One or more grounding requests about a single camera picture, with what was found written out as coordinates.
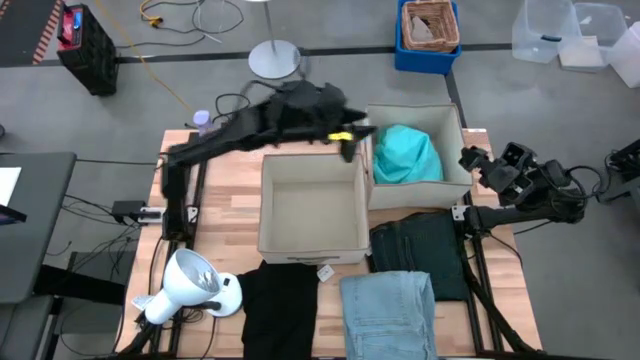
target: light blue jeans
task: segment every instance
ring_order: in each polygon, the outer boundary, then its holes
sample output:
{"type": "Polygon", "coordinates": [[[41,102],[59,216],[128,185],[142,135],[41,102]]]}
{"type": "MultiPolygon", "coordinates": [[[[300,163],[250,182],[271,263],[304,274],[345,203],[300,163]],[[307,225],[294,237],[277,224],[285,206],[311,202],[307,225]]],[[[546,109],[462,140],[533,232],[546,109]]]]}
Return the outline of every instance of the light blue jeans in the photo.
{"type": "Polygon", "coordinates": [[[387,271],[340,281],[349,360],[437,360],[429,274],[387,271]]]}

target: white lamp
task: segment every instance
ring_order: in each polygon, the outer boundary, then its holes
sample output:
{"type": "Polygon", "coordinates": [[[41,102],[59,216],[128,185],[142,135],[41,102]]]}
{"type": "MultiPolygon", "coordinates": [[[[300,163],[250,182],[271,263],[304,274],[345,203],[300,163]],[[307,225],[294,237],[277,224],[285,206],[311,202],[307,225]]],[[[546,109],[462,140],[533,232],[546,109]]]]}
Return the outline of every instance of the white lamp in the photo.
{"type": "Polygon", "coordinates": [[[300,64],[300,51],[290,42],[275,40],[269,15],[269,0],[247,0],[264,3],[267,27],[271,40],[258,44],[249,54],[249,67],[254,74],[265,79],[280,79],[291,75],[300,64]]]}
{"type": "Polygon", "coordinates": [[[165,323],[182,306],[204,302],[214,304],[207,310],[216,317],[233,315],[242,305],[242,290],[235,275],[220,273],[200,254],[178,249],[164,271],[162,290],[145,307],[147,320],[156,325],[165,323]]]}

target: gray floor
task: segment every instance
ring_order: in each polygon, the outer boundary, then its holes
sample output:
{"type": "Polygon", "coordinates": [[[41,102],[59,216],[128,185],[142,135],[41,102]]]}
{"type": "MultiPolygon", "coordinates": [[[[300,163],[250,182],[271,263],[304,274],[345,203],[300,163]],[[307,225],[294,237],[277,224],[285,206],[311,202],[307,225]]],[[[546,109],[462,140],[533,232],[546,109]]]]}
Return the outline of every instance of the gray floor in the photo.
{"type": "MultiPolygon", "coordinates": [[[[248,51],[266,37],[262,6],[232,0],[245,23],[188,48],[143,47],[144,55],[248,51]]],[[[117,15],[134,41],[184,41],[138,21],[139,2],[103,3],[117,15]]],[[[519,8],[514,0],[459,0],[464,44],[508,43],[519,8]]],[[[616,0],[632,23],[640,3],[616,0]]],[[[218,26],[216,0],[205,3],[206,26],[218,26]]],[[[94,13],[112,34],[122,38],[94,13]]],[[[161,9],[167,25],[188,26],[188,7],[161,9]]],[[[395,2],[382,0],[281,0],[271,3],[278,37],[305,48],[389,46],[393,43],[395,2]]],[[[232,21],[231,15],[225,17],[232,21]]],[[[55,58],[55,44],[47,52],[55,58]]],[[[314,57],[311,80],[344,90],[350,106],[369,103],[424,104],[450,101],[444,78],[400,73],[392,55],[314,57]]],[[[253,75],[246,60],[152,64],[154,71],[194,108],[212,109],[219,94],[238,91],[253,75]]],[[[189,120],[180,105],[138,64],[122,65],[118,93],[99,99],[61,67],[0,69],[0,123],[9,134],[0,151],[71,150],[82,158],[154,161],[165,129],[189,120]]],[[[469,127],[489,129],[495,151],[521,142],[540,159],[567,166],[602,167],[604,156],[637,139],[640,90],[629,89],[611,69],[598,74],[563,71],[558,63],[538,65],[511,57],[510,51],[465,52],[454,77],[469,127]]],[[[262,89],[251,92],[258,100],[262,89]]],[[[105,204],[145,199],[149,167],[78,163],[69,193],[105,204]]],[[[584,181],[593,181],[588,174],[584,181]]],[[[548,225],[518,236],[525,276],[544,348],[554,354],[636,359],[640,338],[640,255],[638,213],[627,199],[604,206],[593,202],[578,225],[548,225]]],[[[69,241],[74,251],[89,251],[121,229],[62,214],[51,252],[69,241]]],[[[47,262],[66,266],[68,257],[47,262]]],[[[78,310],[65,325],[67,343],[86,353],[110,349],[117,309],[78,310]]],[[[57,359],[75,359],[59,346],[57,359]]]]}

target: wooden tabletop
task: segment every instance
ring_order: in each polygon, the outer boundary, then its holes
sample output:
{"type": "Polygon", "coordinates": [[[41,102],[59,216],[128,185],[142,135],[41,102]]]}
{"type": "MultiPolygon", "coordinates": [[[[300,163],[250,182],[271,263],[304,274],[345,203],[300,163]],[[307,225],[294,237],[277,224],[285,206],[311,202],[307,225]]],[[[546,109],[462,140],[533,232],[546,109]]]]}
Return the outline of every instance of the wooden tabletop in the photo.
{"type": "MultiPolygon", "coordinates": [[[[189,130],[169,130],[165,132],[162,151],[170,145],[188,140],[189,130]]],[[[490,151],[485,130],[465,130],[465,143],[490,151]]],[[[260,217],[260,181],[262,158],[273,153],[335,153],[334,145],[308,145],[307,143],[284,144],[280,148],[266,147],[250,153],[232,152],[210,160],[195,251],[207,258],[216,270],[242,274],[256,269],[262,257],[257,251],[258,222],[260,217]]],[[[196,168],[192,171],[195,184],[196,168]]],[[[478,174],[474,174],[472,198],[476,205],[497,206],[496,194],[476,185],[478,174]]],[[[149,196],[149,206],[165,206],[160,191],[160,176],[156,173],[149,196]]],[[[415,211],[425,209],[392,209],[369,212],[369,224],[374,227],[382,222],[398,220],[415,211]]],[[[149,281],[149,266],[153,249],[160,237],[159,225],[145,227],[140,235],[136,258],[133,264],[123,333],[117,349],[127,346],[137,330],[134,320],[139,311],[131,304],[138,295],[146,295],[149,281]]],[[[501,226],[493,234],[515,247],[511,228],[501,226]]],[[[152,293],[159,290],[164,270],[167,243],[162,242],[153,269],[152,293]]],[[[487,268],[496,306],[502,311],[513,328],[529,345],[540,348],[529,295],[517,257],[497,241],[487,238],[483,241],[487,268]]],[[[473,254],[470,246],[469,255],[473,254]]],[[[368,272],[365,261],[354,265],[333,265],[336,272],[326,283],[318,287],[318,313],[313,342],[313,356],[344,357],[344,332],[342,328],[342,302],[339,281],[344,276],[368,272]]],[[[486,313],[478,303],[480,325],[485,347],[491,349],[491,336],[486,313]]],[[[242,327],[245,314],[240,310],[229,318],[218,319],[213,345],[207,356],[242,357],[242,327]]],[[[211,336],[212,318],[205,318],[182,327],[179,342],[179,357],[204,355],[211,336]]],[[[436,347],[439,356],[462,356],[474,354],[467,305],[464,302],[438,302],[436,304],[436,347]]],[[[168,348],[169,331],[164,331],[161,350],[168,348]]]]}

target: lamp base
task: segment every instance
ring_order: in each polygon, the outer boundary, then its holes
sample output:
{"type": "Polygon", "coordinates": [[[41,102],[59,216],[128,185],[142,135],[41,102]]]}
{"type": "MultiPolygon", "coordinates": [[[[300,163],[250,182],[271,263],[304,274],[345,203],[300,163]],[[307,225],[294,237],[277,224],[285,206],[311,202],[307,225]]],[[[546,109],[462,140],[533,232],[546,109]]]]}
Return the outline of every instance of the lamp base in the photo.
{"type": "Polygon", "coordinates": [[[208,309],[207,312],[215,317],[227,317],[235,314],[242,306],[242,289],[238,278],[229,273],[219,273],[222,289],[220,292],[209,299],[222,305],[220,310],[208,309]]]}
{"type": "Polygon", "coordinates": [[[249,67],[254,74],[264,79],[280,79],[293,74],[300,64],[300,51],[290,42],[271,40],[254,47],[249,54],[249,67]]]}

